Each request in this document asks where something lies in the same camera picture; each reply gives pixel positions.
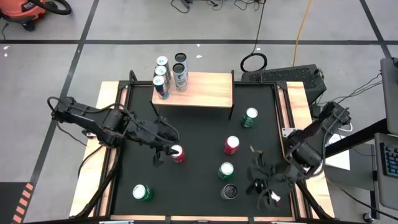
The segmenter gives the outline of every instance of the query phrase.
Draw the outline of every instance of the red vacuum cleaner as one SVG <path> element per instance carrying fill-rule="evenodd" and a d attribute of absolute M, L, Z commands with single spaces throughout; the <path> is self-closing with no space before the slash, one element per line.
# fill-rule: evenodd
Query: red vacuum cleaner
<path fill-rule="evenodd" d="M 65 9 L 58 9 L 57 4 L 45 0 L 0 0 L 0 18 L 22 24 L 25 30 L 33 31 L 34 22 L 43 18 L 46 11 L 58 15 L 69 15 L 72 12 L 69 3 L 65 0 L 56 1 Z"/>

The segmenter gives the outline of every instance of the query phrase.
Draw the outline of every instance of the wooden platform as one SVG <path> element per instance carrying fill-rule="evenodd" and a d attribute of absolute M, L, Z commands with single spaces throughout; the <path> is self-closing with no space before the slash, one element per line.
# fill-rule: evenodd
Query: wooden platform
<path fill-rule="evenodd" d="M 230 73 L 189 72 L 188 88 L 177 91 L 174 77 L 170 81 L 169 97 L 161 100 L 156 90 L 154 105 L 232 107 L 233 76 Z"/>

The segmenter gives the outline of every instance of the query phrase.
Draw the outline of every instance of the black table surface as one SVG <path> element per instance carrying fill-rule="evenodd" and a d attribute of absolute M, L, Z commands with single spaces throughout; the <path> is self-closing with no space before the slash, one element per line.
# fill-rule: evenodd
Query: black table surface
<path fill-rule="evenodd" d="M 155 113 L 149 103 L 152 88 L 135 86 L 131 96 L 130 110 L 138 119 L 154 120 Z M 246 168 L 257 154 L 249 146 L 264 152 L 266 161 L 282 160 L 282 149 L 275 111 L 274 91 L 271 86 L 235 86 L 234 112 L 228 120 L 225 108 L 199 108 L 161 106 L 160 115 L 180 133 L 179 144 L 185 150 L 186 160 L 176 164 L 168 157 L 163 165 L 152 166 L 154 149 L 127 142 L 122 150 L 121 171 L 116 179 L 111 213 L 113 215 L 186 215 L 224 217 L 291 217 L 289 195 L 282 197 L 277 210 L 256 208 L 257 194 L 246 195 L 249 185 Z M 243 128 L 240 120 L 249 107 L 258 110 L 256 124 Z M 237 136 L 238 151 L 224 153 L 228 136 Z M 234 165 L 233 178 L 221 180 L 217 176 L 224 162 Z M 221 189 L 232 183 L 238 188 L 234 200 L 223 200 Z M 149 202 L 135 200 L 132 190 L 144 184 L 154 189 L 154 198 Z"/>

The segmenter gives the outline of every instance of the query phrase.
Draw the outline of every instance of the black floor line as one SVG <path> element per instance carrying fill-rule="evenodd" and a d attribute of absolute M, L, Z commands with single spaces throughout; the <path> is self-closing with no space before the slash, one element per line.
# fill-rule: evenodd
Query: black floor line
<path fill-rule="evenodd" d="M 86 40 L 85 44 L 254 44 L 255 40 Z M 258 40 L 257 44 L 295 45 L 295 40 Z M 300 40 L 300 45 L 381 45 L 378 40 Z"/>
<path fill-rule="evenodd" d="M 0 44 L 79 44 L 80 40 L 0 40 Z"/>
<path fill-rule="evenodd" d="M 81 40 L 0 40 L 0 44 L 80 44 Z M 154 45 L 154 44 L 254 44 L 255 40 L 84 40 L 83 44 Z M 295 40 L 258 40 L 264 45 L 295 45 Z M 398 45 L 398 40 L 299 40 L 300 45 Z"/>
<path fill-rule="evenodd" d="M 365 0 L 359 0 L 359 1 L 360 1 L 361 5 L 363 7 L 363 10 L 365 11 L 366 17 L 368 17 L 368 20 L 369 20 L 369 22 L 370 22 L 370 24 L 372 26 L 374 34 L 376 35 L 378 41 L 381 42 L 380 46 L 381 46 L 381 49 L 383 50 L 384 56 L 386 58 L 391 58 L 390 51 L 388 50 L 388 47 L 387 47 L 387 45 L 386 45 L 386 43 L 385 43 L 385 41 L 383 39 L 383 36 L 381 35 L 380 30 L 379 30 L 379 28 L 376 25 L 376 21 L 374 20 L 374 18 L 372 16 L 372 13 L 371 13 L 371 11 L 369 9 L 368 4 L 366 4 Z"/>
<path fill-rule="evenodd" d="M 73 75 L 75 74 L 75 70 L 78 65 L 81 51 L 83 50 L 83 46 L 84 46 L 85 40 L 87 38 L 88 31 L 90 29 L 90 25 L 93 22 L 93 18 L 94 18 L 96 8 L 98 6 L 98 2 L 99 2 L 99 0 L 94 0 L 93 5 L 91 6 L 90 14 L 88 15 L 85 28 L 83 29 L 83 33 L 81 34 L 80 40 L 78 42 L 78 46 L 76 48 L 75 55 L 73 56 L 73 60 L 71 62 L 67 77 L 65 79 L 65 83 L 63 84 L 60 98 L 65 97 L 70 88 L 70 84 L 72 82 Z M 50 149 L 50 144 L 51 144 L 51 140 L 53 138 L 54 132 L 55 132 L 55 127 L 56 127 L 55 121 L 51 121 L 49 129 L 47 130 L 47 134 L 45 135 L 44 142 L 43 142 L 42 148 L 39 153 L 39 157 L 37 158 L 36 165 L 34 167 L 32 176 L 30 178 L 30 182 L 33 183 L 34 186 L 36 186 L 37 182 L 39 181 L 39 177 L 40 177 L 40 174 L 41 174 L 43 166 L 44 166 L 45 158 L 47 157 L 47 153 L 49 152 L 49 149 Z"/>

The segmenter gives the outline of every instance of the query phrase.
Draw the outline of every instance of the orange striped tape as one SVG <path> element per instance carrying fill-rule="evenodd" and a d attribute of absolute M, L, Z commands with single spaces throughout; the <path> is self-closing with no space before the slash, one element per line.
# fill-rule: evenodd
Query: orange striped tape
<path fill-rule="evenodd" d="M 27 183 L 25 186 L 24 191 L 22 192 L 22 196 L 19 199 L 19 203 L 18 206 L 16 208 L 16 213 L 13 216 L 12 220 L 15 223 L 22 223 L 22 221 L 25 218 L 25 214 L 27 211 L 27 207 L 29 205 L 30 202 L 30 198 L 32 196 L 33 193 L 33 188 L 34 186 L 31 183 Z"/>

